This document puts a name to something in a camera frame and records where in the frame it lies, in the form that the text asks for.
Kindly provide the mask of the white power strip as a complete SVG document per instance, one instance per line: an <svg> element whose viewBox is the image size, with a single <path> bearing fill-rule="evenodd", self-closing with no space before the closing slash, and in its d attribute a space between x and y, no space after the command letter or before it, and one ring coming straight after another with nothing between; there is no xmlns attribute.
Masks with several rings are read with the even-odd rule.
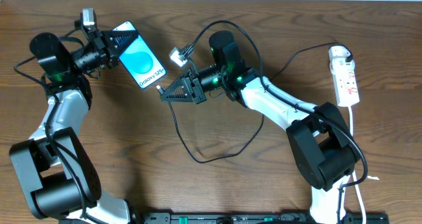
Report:
<svg viewBox="0 0 422 224"><path fill-rule="evenodd" d="M328 55L338 106L351 107L359 103L355 61L351 58L351 53L344 46L335 45L328 50Z"/></svg>

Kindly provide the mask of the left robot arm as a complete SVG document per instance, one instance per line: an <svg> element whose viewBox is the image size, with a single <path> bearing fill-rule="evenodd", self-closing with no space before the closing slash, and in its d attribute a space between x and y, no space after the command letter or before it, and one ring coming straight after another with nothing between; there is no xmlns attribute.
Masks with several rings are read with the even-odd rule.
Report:
<svg viewBox="0 0 422 224"><path fill-rule="evenodd" d="M135 30L101 31L82 27L86 42L68 51L72 34L44 32L30 42L30 51L44 70L39 84L48 108L29 139L9 151L19 185L32 215L60 223L142 223L128 201L103 191L99 176L78 134L91 108L89 80L93 72L113 68L138 38Z"/></svg>

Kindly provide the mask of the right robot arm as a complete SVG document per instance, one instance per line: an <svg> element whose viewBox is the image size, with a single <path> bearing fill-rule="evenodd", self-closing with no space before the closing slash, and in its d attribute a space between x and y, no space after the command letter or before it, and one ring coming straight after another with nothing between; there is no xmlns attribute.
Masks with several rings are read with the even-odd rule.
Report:
<svg viewBox="0 0 422 224"><path fill-rule="evenodd" d="M258 111L286 131L296 166L312 187L310 215L317 223L343 223L344 191L355 164L362 159L339 109L317 106L277 88L248 67L233 34L221 30L209 38L214 64L185 71L167 89L158 87L163 102L206 101L205 94L221 88L243 107Z"/></svg>

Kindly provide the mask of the blue Galaxy smartphone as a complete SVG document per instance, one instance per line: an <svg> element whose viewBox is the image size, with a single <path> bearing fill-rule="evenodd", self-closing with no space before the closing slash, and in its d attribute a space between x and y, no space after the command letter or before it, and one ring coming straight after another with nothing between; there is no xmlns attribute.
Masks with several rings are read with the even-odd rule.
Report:
<svg viewBox="0 0 422 224"><path fill-rule="evenodd" d="M134 30L138 34L137 39L126 48L119 59L137 85L144 90L163 78L167 72L130 21L113 29L113 31L129 30Z"/></svg>

